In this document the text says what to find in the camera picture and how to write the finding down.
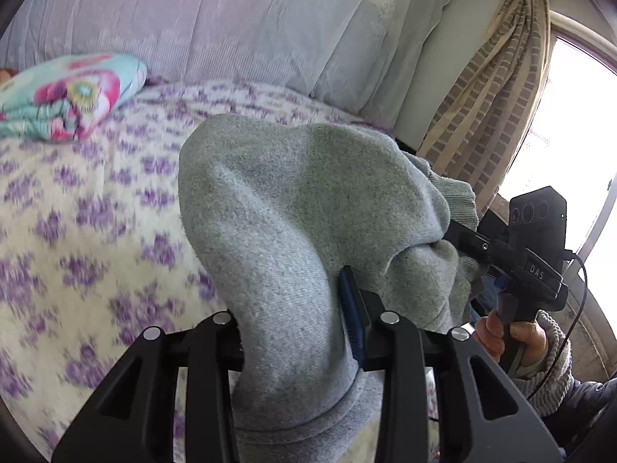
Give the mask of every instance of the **wall curtain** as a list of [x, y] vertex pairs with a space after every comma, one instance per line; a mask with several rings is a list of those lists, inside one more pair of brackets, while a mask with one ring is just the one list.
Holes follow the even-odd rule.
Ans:
[[437, 173], [470, 183], [480, 213], [497, 194], [542, 91], [548, 12], [548, 0], [502, 0], [418, 151]]

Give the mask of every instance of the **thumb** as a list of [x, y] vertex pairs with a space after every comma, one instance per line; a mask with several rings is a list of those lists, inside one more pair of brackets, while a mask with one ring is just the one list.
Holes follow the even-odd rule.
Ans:
[[527, 345], [521, 359], [522, 365], [531, 365], [545, 357], [548, 341], [544, 329], [536, 321], [511, 324], [510, 336]]

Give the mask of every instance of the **bright window pane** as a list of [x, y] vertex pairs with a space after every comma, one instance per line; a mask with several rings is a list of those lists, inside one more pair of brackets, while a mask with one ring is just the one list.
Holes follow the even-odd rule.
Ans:
[[617, 244], [617, 204], [609, 216], [602, 234], [589, 254], [585, 267], [589, 290], [617, 334], [617, 286], [615, 285], [615, 245]]
[[574, 251], [587, 238], [617, 170], [615, 92], [617, 75], [557, 40], [538, 110], [499, 190], [510, 200], [552, 186], [568, 202], [566, 248]]

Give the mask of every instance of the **bed sheet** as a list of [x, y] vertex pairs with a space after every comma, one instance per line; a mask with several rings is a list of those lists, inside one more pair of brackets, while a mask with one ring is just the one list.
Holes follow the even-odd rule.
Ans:
[[363, 125], [288, 89], [219, 81], [149, 86], [76, 144], [0, 141], [0, 395], [47, 458], [144, 328], [183, 330], [224, 309], [184, 236], [177, 190], [183, 142], [219, 113]]

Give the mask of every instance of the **black cable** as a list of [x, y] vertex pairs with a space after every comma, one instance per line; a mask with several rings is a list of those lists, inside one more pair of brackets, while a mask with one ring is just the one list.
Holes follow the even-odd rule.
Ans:
[[527, 397], [527, 400], [531, 400], [531, 398], [538, 393], [539, 389], [542, 388], [542, 386], [544, 386], [544, 383], [546, 383], [546, 381], [548, 380], [548, 377], [550, 377], [550, 375], [553, 372], [553, 369], [555, 368], [555, 366], [557, 365], [557, 361], [559, 360], [559, 357], [561, 357], [561, 352], [563, 352], [563, 349], [566, 348], [566, 343], [568, 342], [569, 338], [570, 338], [570, 334], [572, 334], [572, 331], [574, 331], [576, 323], [578, 323], [579, 318], [581, 318], [581, 314], [582, 314], [582, 310], [583, 308], [585, 308], [585, 302], [587, 301], [587, 269], [585, 268], [585, 263], [582, 261], [582, 259], [578, 256], [578, 254], [575, 254], [574, 252], [572, 252], [571, 250], [566, 250], [565, 254], [564, 254], [564, 259], [568, 260], [568, 259], [576, 259], [579, 262], [579, 265], [581, 265], [582, 268], [582, 275], [584, 276], [585, 279], [585, 288], [582, 292], [582, 301], [581, 301], [581, 306], [579, 307], [579, 311], [576, 312], [576, 317], [575, 319], [572, 321], [572, 324], [570, 325], [570, 328], [568, 329], [568, 332], [566, 333], [566, 338], [563, 340], [563, 343], [561, 343], [561, 346], [559, 347], [559, 351], [557, 352], [557, 355], [555, 357], [555, 360], [553, 361], [553, 363], [551, 364], [551, 366], [548, 368], [547, 373], [544, 375], [544, 378], [542, 378], [542, 380], [540, 381], [540, 383], [538, 383], [538, 386], [536, 386], [536, 388], [534, 389], [533, 392], [531, 392], [531, 395], [529, 397]]

